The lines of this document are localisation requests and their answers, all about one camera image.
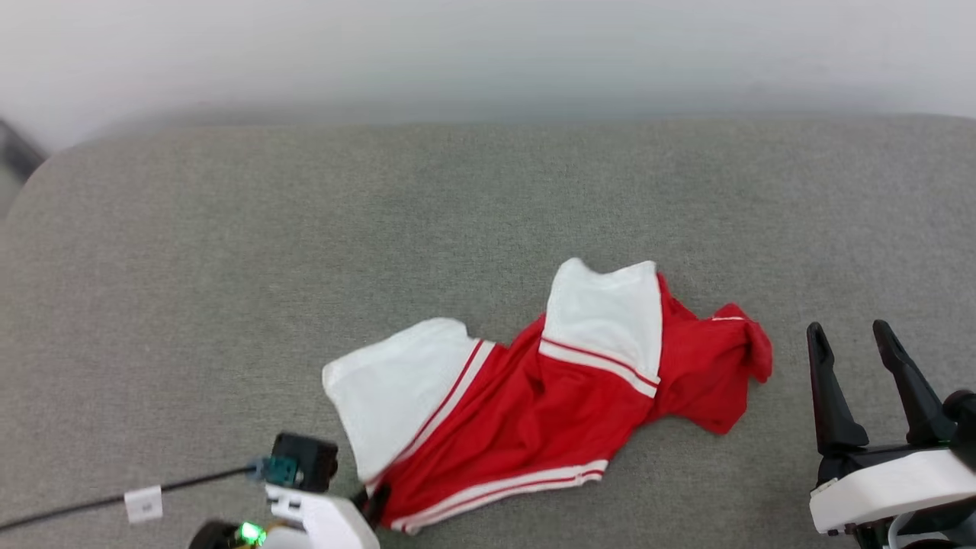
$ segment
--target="white label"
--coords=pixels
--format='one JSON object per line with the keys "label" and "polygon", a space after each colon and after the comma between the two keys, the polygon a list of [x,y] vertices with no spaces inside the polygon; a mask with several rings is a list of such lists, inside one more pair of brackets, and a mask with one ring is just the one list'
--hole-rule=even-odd
{"label": "white label", "polygon": [[129,513],[129,523],[144,523],[163,517],[163,488],[148,488],[125,492],[125,510]]}

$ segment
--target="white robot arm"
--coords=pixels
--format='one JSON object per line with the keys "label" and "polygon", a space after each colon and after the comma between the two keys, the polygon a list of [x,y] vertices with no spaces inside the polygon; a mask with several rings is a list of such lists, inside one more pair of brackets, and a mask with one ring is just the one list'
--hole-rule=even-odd
{"label": "white robot arm", "polygon": [[976,395],[939,402],[883,320],[874,322],[881,360],[895,378],[909,422],[907,444],[868,446],[834,376],[820,324],[807,329],[817,450],[823,456],[810,514],[817,531],[853,535],[863,549],[897,549],[898,535],[941,532],[913,547],[976,546]]}

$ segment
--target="gray fabric surface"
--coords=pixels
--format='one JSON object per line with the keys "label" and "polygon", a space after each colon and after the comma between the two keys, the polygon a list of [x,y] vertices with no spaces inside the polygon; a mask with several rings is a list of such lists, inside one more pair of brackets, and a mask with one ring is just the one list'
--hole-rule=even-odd
{"label": "gray fabric surface", "polygon": [[[658,262],[708,314],[738,302],[775,371],[725,437],[666,419],[602,483],[514,497],[406,547],[853,545],[820,537],[804,329],[855,416],[904,437],[886,318],[941,395],[976,385],[976,122],[925,116],[557,126],[226,128],[88,144],[0,234],[0,521],[220,470],[279,430],[334,438],[321,366],[427,317],[509,341],[571,256]],[[0,547],[182,548],[262,521],[245,481],[0,535]]]}

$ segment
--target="green light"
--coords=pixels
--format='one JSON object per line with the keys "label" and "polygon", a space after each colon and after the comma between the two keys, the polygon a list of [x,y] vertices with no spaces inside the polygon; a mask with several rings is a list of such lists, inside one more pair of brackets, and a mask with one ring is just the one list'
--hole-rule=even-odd
{"label": "green light", "polygon": [[237,531],[237,536],[248,545],[261,545],[267,538],[267,532],[258,525],[244,523]]}

